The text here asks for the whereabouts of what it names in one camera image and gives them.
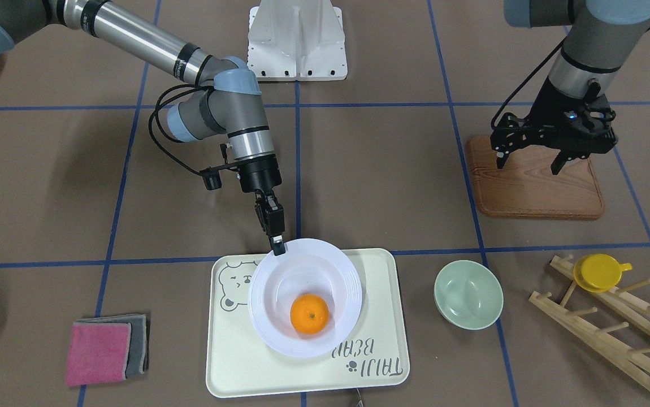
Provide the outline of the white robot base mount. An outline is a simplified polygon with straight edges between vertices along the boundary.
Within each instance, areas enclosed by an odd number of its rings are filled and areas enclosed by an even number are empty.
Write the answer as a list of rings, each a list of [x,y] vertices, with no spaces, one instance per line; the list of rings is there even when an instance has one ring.
[[[262,1],[248,28],[247,65],[259,81],[348,76],[343,12],[330,1]]]

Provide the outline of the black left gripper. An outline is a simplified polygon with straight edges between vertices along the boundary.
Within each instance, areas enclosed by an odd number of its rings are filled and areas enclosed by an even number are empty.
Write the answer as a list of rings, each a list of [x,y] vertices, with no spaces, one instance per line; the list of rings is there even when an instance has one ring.
[[[616,146],[612,128],[616,113],[595,78],[587,81],[585,96],[565,95],[548,78],[525,119],[506,112],[491,132],[496,167],[504,169],[509,155],[528,146],[560,150],[550,165],[552,175],[576,158],[606,154]]]

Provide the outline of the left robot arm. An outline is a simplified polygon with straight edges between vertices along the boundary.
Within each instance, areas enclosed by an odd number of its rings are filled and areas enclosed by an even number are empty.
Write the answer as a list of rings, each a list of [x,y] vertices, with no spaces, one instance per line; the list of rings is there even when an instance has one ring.
[[[529,146],[556,149],[551,172],[567,162],[606,154],[617,144],[609,84],[650,30],[650,1],[505,1],[504,18],[521,28],[570,25],[549,53],[549,75],[524,118],[501,107],[491,119],[496,167]]]

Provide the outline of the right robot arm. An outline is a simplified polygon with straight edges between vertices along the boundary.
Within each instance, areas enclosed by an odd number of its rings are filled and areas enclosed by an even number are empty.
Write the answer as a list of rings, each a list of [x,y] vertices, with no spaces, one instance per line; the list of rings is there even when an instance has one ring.
[[[173,142],[227,136],[220,149],[233,160],[198,175],[215,190],[221,171],[236,172],[242,191],[255,195],[274,255],[286,252],[284,209],[274,194],[282,181],[278,159],[258,81],[242,59],[219,59],[111,1],[0,1],[0,54],[55,24],[103,39],[180,80],[192,97],[170,108],[162,134]]]

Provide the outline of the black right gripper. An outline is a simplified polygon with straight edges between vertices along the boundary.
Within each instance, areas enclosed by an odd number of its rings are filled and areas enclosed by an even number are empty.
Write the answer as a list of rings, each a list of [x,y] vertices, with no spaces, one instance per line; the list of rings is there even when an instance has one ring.
[[[276,155],[261,155],[237,163],[241,189],[255,193],[255,212],[266,235],[271,237],[271,249],[278,257],[287,252],[282,234],[285,230],[284,208],[274,193],[282,178]]]

